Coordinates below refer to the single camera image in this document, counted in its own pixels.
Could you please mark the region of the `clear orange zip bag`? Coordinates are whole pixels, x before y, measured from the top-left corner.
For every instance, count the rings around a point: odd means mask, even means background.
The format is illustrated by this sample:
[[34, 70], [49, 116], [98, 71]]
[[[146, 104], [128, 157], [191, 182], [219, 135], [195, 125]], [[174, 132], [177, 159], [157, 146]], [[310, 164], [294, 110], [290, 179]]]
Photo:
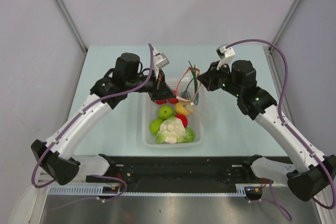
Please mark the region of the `clear orange zip bag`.
[[190, 64], [176, 86], [179, 103], [194, 116], [201, 116], [202, 110], [201, 92], [203, 86], [197, 79], [199, 75], [200, 70], [196, 68], [196, 65]]

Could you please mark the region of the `green spring onion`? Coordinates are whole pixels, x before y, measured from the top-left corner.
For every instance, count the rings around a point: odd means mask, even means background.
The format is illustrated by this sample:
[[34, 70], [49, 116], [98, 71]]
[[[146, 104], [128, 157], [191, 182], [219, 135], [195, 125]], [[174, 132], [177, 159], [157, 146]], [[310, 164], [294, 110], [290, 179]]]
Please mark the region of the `green spring onion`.
[[181, 103], [193, 103], [197, 106], [200, 99], [201, 84], [197, 77], [200, 75], [200, 70], [188, 61], [188, 68], [180, 78], [176, 86], [176, 97]]

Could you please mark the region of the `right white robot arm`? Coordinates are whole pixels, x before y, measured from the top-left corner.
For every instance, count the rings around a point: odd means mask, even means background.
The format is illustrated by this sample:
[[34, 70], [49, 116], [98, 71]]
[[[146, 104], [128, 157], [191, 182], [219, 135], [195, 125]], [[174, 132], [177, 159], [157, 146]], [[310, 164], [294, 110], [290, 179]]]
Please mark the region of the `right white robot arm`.
[[222, 89], [237, 99], [242, 114], [263, 127], [281, 146], [290, 164], [254, 155], [244, 161], [242, 176], [249, 183], [259, 178], [287, 185], [302, 201], [309, 201], [335, 178], [335, 155], [325, 154], [313, 147], [287, 119], [281, 119], [276, 100], [258, 87], [256, 70], [247, 60], [237, 60], [231, 66], [219, 61], [197, 77], [207, 91]]

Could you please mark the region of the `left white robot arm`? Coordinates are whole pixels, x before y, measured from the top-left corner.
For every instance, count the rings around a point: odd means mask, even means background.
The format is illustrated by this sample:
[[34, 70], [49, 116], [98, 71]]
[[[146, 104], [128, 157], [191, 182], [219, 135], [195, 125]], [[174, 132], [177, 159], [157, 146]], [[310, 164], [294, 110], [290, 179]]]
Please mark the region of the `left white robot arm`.
[[54, 135], [45, 141], [35, 140], [31, 150], [41, 167], [59, 185], [66, 185], [76, 176], [99, 176], [110, 182], [116, 169], [103, 155], [85, 157], [77, 161], [73, 153], [86, 134], [106, 114], [110, 113], [131, 92], [147, 93], [154, 102], [175, 98], [165, 82], [162, 68], [169, 64], [164, 54], [150, 50], [148, 74], [140, 70], [140, 57], [122, 53], [115, 67], [109, 69], [90, 89], [85, 102]]

